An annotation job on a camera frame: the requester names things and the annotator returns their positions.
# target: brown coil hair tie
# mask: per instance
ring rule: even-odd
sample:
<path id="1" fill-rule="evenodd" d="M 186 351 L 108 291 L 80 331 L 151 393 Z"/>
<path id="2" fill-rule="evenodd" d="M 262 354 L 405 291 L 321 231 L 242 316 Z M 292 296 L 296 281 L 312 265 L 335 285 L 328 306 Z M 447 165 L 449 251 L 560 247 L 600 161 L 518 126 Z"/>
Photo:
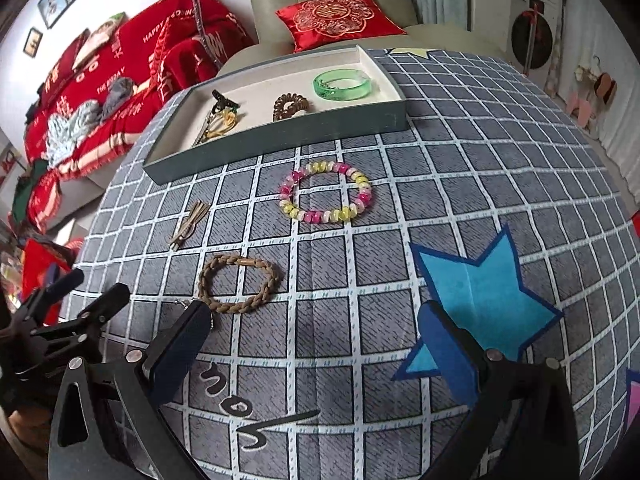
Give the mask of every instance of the brown coil hair tie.
<path id="1" fill-rule="evenodd" d="M 260 292 L 255 296 L 247 298 L 244 301 L 239 301 L 238 303 L 222 303 L 216 300 L 216 298 L 209 296 L 209 288 L 211 286 L 210 278 L 220 267 L 225 265 L 256 267 L 257 269 L 264 270 L 269 277 L 267 281 L 260 286 Z M 279 282 L 280 277 L 278 271 L 271 262 L 244 258 L 239 254 L 215 254 L 204 265 L 198 276 L 198 297 L 200 301 L 208 304 L 213 312 L 219 312 L 220 314 L 224 314 L 225 312 L 229 314 L 244 314 L 266 303 Z"/>
<path id="2" fill-rule="evenodd" d="M 298 94 L 282 94 L 273 105 L 273 121 L 289 119 L 300 110 L 308 110 L 308 108 L 309 101 L 306 100 L 306 97 Z"/>

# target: box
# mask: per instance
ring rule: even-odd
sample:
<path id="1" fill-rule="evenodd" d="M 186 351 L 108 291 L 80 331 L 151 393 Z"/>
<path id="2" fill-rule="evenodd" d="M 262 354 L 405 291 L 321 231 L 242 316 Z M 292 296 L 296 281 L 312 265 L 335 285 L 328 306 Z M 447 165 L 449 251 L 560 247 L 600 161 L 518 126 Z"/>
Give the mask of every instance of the box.
<path id="1" fill-rule="evenodd" d="M 362 70 L 372 79 L 371 93 L 353 101 L 318 97 L 313 79 L 335 68 Z M 202 125 L 218 90 L 240 105 L 238 124 L 228 134 L 198 144 Z M 273 122 L 273 104 L 297 93 L 310 108 Z M 407 129 L 406 101 L 389 74 L 361 47 L 303 52 L 258 64 L 190 89 L 166 122 L 143 164 L 158 185 L 244 158 L 315 144 Z"/>

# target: metal screw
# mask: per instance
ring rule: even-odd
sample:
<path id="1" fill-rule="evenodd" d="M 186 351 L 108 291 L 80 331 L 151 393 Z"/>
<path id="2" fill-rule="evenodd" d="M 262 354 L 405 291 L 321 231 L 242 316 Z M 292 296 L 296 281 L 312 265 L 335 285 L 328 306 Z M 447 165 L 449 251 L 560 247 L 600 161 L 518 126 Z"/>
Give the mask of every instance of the metal screw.
<path id="1" fill-rule="evenodd" d="M 75 370 L 76 368 L 79 368 L 81 364 L 82 364 L 82 358 L 74 357 L 73 359 L 71 359 L 71 361 L 69 361 L 69 368 L 71 368 L 72 370 Z"/>
<path id="2" fill-rule="evenodd" d="M 504 359 L 504 355 L 502 355 L 502 352 L 500 352 L 499 350 L 496 350 L 495 348 L 489 348 L 486 351 L 486 356 L 489 359 L 489 361 L 502 361 L 502 359 Z"/>
<path id="3" fill-rule="evenodd" d="M 142 359 L 142 350 L 132 350 L 127 354 L 127 362 L 137 363 Z"/>
<path id="4" fill-rule="evenodd" d="M 545 359 L 545 365 L 547 365 L 552 370 L 558 370 L 560 368 L 560 363 L 558 362 L 557 359 L 554 359 L 553 357 L 547 357 Z"/>

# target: gray grid tablecloth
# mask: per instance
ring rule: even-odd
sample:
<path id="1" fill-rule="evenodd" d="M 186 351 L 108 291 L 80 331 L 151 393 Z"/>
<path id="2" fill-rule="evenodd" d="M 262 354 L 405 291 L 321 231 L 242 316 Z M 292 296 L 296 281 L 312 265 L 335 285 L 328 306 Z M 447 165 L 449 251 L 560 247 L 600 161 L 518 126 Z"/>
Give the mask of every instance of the gray grid tablecloth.
<path id="1" fill-rule="evenodd" d="M 156 186 L 142 160 L 188 92 L 176 96 L 107 190 L 79 258 L 85 284 L 64 316 L 127 283 L 132 302 L 105 334 L 113 359 L 177 319 L 182 307 L 173 302 L 195 293 L 209 254 L 276 262 L 284 280 L 273 301 L 219 317 L 182 391 L 162 409 L 168 423 L 215 479 L 418 478 L 466 407 L 440 378 L 390 380 L 429 297 L 409 242 L 475 258 L 506 222 L 525 285 L 564 311 L 527 358 L 561 361 L 582 476 L 590 478 L 620 434 L 626 367 L 640 367 L 638 240 L 619 193 L 571 120 L 505 63 L 451 52 L 374 54 L 409 99 L 409 130 L 271 153 Z M 290 222 L 278 210 L 277 185 L 315 159 L 343 160 L 372 180 L 374 205 L 352 225 Z M 325 209 L 353 191 L 336 174 L 312 176 L 300 203 Z M 183 248 L 169 251 L 167 239 L 198 199 L 212 203 L 210 214 Z M 213 289 L 238 298 L 261 281 L 255 269 L 229 268 Z M 212 362 L 227 379 L 216 397 L 200 379 Z M 273 428 L 265 448 L 247 452 L 241 447 L 252 439 L 236 434 L 247 421 L 220 409 L 229 395 L 251 401 L 254 422 L 321 413 Z"/>

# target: black hair clip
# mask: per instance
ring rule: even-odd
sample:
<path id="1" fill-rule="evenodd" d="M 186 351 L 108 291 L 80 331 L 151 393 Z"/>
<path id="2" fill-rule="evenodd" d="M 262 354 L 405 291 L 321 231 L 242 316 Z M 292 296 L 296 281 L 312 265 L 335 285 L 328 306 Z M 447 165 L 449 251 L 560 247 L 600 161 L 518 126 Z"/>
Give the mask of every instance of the black hair clip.
<path id="1" fill-rule="evenodd" d="M 238 111 L 240 105 L 238 103 L 233 102 L 231 99 L 227 99 L 220 92 L 214 90 L 211 92 L 213 98 L 216 100 L 216 104 L 213 106 L 213 113 L 221 112 L 225 108 L 231 108 L 234 112 Z"/>

